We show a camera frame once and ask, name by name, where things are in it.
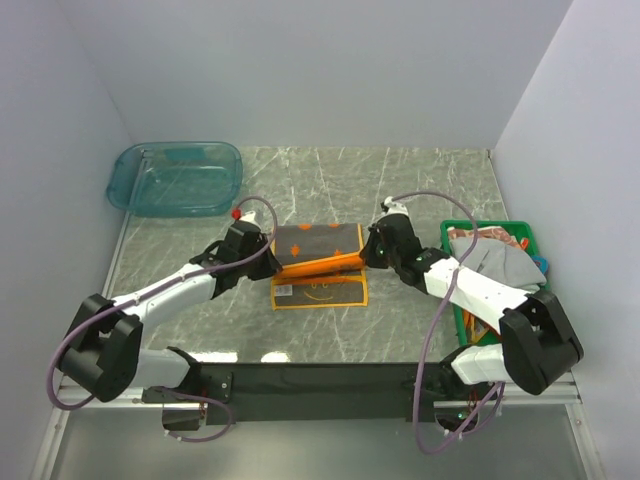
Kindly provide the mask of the orange and grey towel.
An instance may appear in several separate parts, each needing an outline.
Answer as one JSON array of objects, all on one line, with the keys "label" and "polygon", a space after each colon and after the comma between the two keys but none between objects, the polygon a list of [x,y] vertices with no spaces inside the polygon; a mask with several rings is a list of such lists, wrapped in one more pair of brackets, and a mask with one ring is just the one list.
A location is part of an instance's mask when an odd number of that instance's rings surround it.
[{"label": "orange and grey towel", "polygon": [[365,307],[368,284],[358,223],[284,225],[272,251],[282,265],[271,281],[274,310]]}]

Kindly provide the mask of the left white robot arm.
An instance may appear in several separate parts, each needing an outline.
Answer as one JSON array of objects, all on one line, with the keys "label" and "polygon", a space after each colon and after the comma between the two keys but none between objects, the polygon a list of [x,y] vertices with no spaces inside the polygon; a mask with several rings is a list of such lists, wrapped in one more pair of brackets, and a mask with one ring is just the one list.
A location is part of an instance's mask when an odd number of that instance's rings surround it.
[{"label": "left white robot arm", "polygon": [[86,298],[47,373],[63,373],[102,402],[129,387],[164,387],[177,401],[193,400],[201,389],[198,361],[176,348],[147,350],[143,338],[181,311],[234,288],[242,277],[278,273],[273,240],[254,222],[239,220],[224,239],[167,278],[113,299]]}]

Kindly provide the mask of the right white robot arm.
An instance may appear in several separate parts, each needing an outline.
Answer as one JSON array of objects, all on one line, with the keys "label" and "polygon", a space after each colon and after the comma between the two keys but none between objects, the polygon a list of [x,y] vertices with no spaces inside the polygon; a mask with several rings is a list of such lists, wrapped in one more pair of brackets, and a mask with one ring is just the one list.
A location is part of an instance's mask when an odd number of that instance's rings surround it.
[{"label": "right white robot arm", "polygon": [[366,266],[391,268],[406,285],[478,317],[498,344],[466,346],[442,361],[443,393],[462,399],[475,384],[512,382],[539,395],[584,358],[559,299],[492,280],[435,248],[424,248],[406,214],[391,213],[369,227],[360,253]]}]

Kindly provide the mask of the brown patterned towel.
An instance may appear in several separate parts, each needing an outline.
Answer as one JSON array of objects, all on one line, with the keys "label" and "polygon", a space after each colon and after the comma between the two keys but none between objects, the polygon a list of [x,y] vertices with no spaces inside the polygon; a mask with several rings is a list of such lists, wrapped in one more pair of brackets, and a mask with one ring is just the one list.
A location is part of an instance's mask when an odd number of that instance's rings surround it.
[{"label": "brown patterned towel", "polygon": [[[469,237],[471,238],[474,235],[472,229],[462,229],[462,228],[454,228],[449,227],[447,229],[447,239],[452,241],[457,238]],[[501,226],[490,225],[486,227],[478,228],[478,235],[480,238],[499,240],[502,243],[519,248],[520,243],[517,241],[516,237],[511,235],[507,230],[505,230]]]}]

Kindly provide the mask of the teal transparent plastic bin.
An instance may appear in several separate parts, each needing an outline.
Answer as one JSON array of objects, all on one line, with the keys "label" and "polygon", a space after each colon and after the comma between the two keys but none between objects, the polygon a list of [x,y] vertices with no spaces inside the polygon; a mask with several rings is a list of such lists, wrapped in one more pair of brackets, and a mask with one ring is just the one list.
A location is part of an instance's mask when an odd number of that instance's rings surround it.
[{"label": "teal transparent plastic bin", "polygon": [[231,208],[242,181],[241,153],[229,143],[147,142],[118,157],[106,196],[138,217],[212,217]]}]

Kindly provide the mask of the red and blue cloth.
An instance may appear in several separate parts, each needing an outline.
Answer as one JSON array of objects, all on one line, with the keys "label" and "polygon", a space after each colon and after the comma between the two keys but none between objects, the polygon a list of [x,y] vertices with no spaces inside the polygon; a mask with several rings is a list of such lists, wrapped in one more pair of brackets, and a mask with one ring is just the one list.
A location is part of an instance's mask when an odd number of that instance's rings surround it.
[{"label": "red and blue cloth", "polygon": [[543,275],[546,275],[549,271],[549,263],[544,257],[533,253],[532,243],[530,239],[527,237],[523,237],[520,240],[519,244],[521,249],[529,254],[530,258],[541,271],[541,273]]}]

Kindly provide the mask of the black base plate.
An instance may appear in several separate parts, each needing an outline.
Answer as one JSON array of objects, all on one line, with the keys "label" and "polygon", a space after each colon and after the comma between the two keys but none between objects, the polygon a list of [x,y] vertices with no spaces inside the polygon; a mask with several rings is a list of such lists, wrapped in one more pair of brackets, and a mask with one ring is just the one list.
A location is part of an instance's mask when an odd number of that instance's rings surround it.
[{"label": "black base plate", "polygon": [[204,363],[176,388],[143,390],[151,404],[180,393],[218,400],[238,422],[412,417],[415,363]]}]

